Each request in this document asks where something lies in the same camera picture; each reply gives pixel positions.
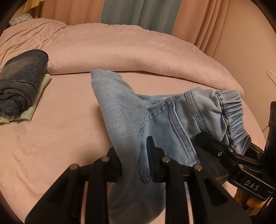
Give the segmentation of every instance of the folded light green cloth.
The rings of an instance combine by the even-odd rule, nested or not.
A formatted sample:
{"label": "folded light green cloth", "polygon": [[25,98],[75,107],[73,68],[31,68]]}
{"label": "folded light green cloth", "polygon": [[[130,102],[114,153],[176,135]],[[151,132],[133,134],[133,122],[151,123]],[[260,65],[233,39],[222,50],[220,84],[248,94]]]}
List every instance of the folded light green cloth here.
{"label": "folded light green cloth", "polygon": [[21,114],[19,114],[19,116],[15,119],[9,119],[9,118],[5,118],[4,116],[0,116],[0,123],[9,123],[10,121],[13,120],[27,120],[27,121],[31,121],[34,112],[35,112],[35,108],[38,102],[38,99],[43,91],[43,89],[45,88],[45,86],[47,85],[47,83],[51,80],[51,76],[49,74],[44,74],[44,77],[42,78],[42,81],[38,87],[38,90],[35,94],[34,100],[31,104],[31,106],[23,111]]}

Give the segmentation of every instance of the white wall socket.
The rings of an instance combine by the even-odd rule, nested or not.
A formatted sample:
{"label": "white wall socket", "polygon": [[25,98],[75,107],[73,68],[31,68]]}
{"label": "white wall socket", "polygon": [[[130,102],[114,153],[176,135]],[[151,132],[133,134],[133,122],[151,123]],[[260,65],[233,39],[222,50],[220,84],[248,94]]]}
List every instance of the white wall socket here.
{"label": "white wall socket", "polygon": [[276,85],[276,74],[270,69],[267,73],[267,75],[271,78],[271,80],[274,82]]}

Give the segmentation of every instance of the checkered cloth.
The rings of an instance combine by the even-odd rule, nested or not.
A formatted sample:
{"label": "checkered cloth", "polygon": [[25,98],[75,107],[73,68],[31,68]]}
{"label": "checkered cloth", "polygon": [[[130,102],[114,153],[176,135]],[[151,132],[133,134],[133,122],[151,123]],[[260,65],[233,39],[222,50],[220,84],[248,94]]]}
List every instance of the checkered cloth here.
{"label": "checkered cloth", "polygon": [[11,26],[14,26],[14,25],[16,25],[16,24],[19,24],[19,23],[24,22],[24,21],[29,20],[29,19],[33,19],[33,17],[32,17],[29,13],[26,13],[26,14],[24,14],[24,15],[21,15],[21,16],[18,16],[18,17],[16,17],[16,18],[12,19],[12,20],[9,22],[9,24],[10,24]]}

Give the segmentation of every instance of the bed sheet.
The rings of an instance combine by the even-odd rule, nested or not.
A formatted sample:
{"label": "bed sheet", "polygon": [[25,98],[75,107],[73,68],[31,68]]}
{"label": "bed sheet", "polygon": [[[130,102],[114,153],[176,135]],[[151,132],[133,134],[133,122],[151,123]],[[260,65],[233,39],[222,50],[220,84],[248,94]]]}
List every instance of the bed sheet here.
{"label": "bed sheet", "polygon": [[[138,94],[164,95],[200,86],[191,81],[144,72],[119,72]],[[242,102],[244,125],[252,142],[264,148],[256,119]],[[22,220],[72,163],[90,164],[112,147],[89,73],[52,76],[31,122],[0,125],[0,190]],[[225,188],[235,194],[235,187]],[[153,223],[164,223],[163,212]]]}

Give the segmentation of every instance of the screw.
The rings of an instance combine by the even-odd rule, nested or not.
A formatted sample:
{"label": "screw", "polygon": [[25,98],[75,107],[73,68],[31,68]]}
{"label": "screw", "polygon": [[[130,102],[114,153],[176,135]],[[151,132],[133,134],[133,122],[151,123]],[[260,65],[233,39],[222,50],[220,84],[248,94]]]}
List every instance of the screw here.
{"label": "screw", "polygon": [[171,161],[171,159],[169,157],[165,156],[165,157],[162,158],[162,161],[163,162],[169,162],[169,161]]}
{"label": "screw", "polygon": [[200,164],[196,164],[196,165],[194,166],[194,168],[195,168],[195,170],[197,170],[197,171],[201,171],[201,170],[203,169],[202,165],[200,165]]}
{"label": "screw", "polygon": [[70,170],[76,170],[78,168],[78,165],[77,164],[72,164],[70,166]]}
{"label": "screw", "polygon": [[109,161],[109,157],[108,157],[108,156],[103,156],[103,157],[101,158],[101,160],[102,160],[103,162],[108,162],[108,161]]}

